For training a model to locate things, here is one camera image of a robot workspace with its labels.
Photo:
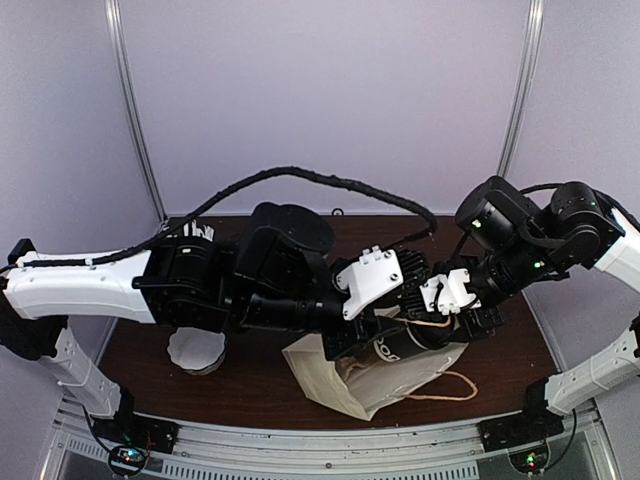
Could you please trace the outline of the single black paper cup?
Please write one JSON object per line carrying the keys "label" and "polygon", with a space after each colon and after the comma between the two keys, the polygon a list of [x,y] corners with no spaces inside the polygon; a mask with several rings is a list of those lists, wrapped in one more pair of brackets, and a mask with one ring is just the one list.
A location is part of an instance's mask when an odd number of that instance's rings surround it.
{"label": "single black paper cup", "polygon": [[455,325],[446,328],[410,324],[396,333],[389,333],[373,343],[374,352],[387,362],[396,363],[431,350],[447,346]]}

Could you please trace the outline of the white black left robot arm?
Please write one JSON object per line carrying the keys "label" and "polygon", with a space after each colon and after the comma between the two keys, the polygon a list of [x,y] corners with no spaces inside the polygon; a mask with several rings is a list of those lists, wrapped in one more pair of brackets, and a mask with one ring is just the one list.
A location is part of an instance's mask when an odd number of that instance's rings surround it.
{"label": "white black left robot arm", "polygon": [[221,332],[228,326],[319,333],[328,359],[364,348],[381,331],[374,303],[400,286],[397,254],[372,247],[329,264],[335,236],[316,213],[296,205],[258,205],[238,239],[208,228],[163,234],[134,254],[82,259],[46,255],[19,241],[1,278],[1,343],[46,362],[58,381],[123,444],[144,424],[134,400],[80,350],[72,316],[119,317],[141,324]]}

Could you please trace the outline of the cream paper bag with handles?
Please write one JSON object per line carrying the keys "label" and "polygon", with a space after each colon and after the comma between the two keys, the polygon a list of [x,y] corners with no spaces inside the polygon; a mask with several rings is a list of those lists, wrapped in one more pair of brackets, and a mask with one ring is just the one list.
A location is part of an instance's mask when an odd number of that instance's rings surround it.
{"label": "cream paper bag with handles", "polygon": [[[452,366],[464,353],[465,343],[451,343],[396,363],[381,360],[373,345],[340,360],[325,359],[322,338],[308,334],[282,350],[305,397],[358,420],[370,421],[382,408],[405,399],[464,402],[475,398],[477,385]],[[469,387],[469,393],[424,395],[417,390],[442,377],[452,376]]]}

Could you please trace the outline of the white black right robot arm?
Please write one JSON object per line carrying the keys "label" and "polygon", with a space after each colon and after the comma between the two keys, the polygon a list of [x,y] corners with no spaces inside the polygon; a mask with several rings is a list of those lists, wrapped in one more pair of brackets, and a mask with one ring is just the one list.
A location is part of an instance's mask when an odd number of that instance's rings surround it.
{"label": "white black right robot arm", "polygon": [[[540,282],[568,279],[575,266],[596,269],[639,288],[639,223],[617,200],[580,181],[550,184],[547,206],[529,190],[492,176],[463,200],[456,225],[486,256],[469,271],[466,307],[495,307]],[[531,384],[524,411],[513,419],[519,440],[535,440],[588,399],[639,373],[639,321],[578,366]]]}

